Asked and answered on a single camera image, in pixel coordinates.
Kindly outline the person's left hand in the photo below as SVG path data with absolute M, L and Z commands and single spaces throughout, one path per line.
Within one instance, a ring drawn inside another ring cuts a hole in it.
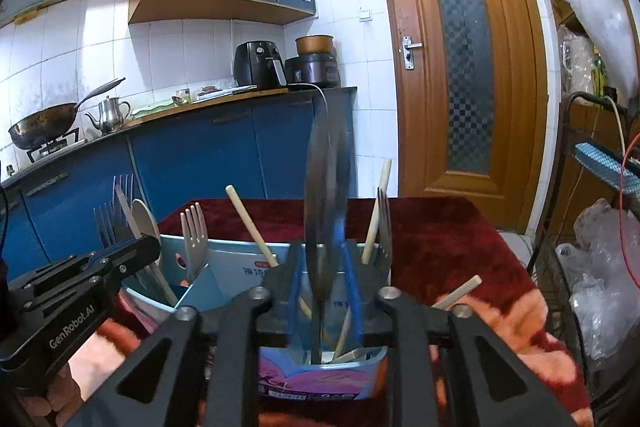
M 52 413 L 57 426 L 64 426 L 84 404 L 68 363 L 58 371 L 44 395 L 23 395 L 18 399 L 34 421 Z

